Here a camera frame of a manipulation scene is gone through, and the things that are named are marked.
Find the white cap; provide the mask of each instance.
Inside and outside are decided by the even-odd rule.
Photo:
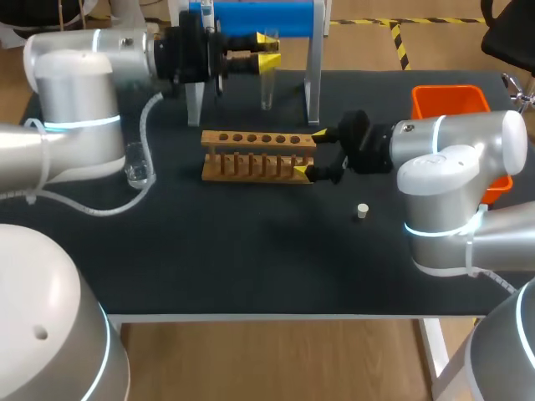
[[[359,203],[357,206],[357,217],[359,219],[364,219],[366,217],[366,213],[368,213],[369,207],[365,203]]]
[[[0,399],[37,375],[64,345],[80,301],[73,261],[54,241],[0,225]]]
[[[468,145],[448,146],[439,153],[416,157],[398,171],[398,188],[407,195],[438,195],[479,174],[479,153]]]

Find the clear container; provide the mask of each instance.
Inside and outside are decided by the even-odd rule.
[[[278,29],[266,29],[264,35],[278,40]],[[275,90],[275,69],[260,75],[260,107],[271,110],[273,106],[273,91]]]
[[[141,142],[133,142],[126,146],[125,173],[132,188],[142,190],[146,185],[148,181],[147,160]]]

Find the wooden test tube rack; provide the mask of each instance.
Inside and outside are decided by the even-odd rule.
[[[203,131],[201,144],[208,148],[203,180],[310,184],[294,166],[313,165],[316,144],[311,135]],[[236,148],[250,152],[232,150]],[[280,151],[295,154],[279,155]]]

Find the small white stopper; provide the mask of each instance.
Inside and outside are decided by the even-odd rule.
[[[365,203],[359,203],[357,206],[357,217],[359,219],[364,219],[366,217],[366,213],[368,213],[369,207]]]

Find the blue roller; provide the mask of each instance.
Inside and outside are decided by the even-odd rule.
[[[190,10],[201,11],[200,3],[190,3]],[[264,33],[277,29],[280,38],[311,38],[313,2],[214,3],[221,30],[229,36]]]

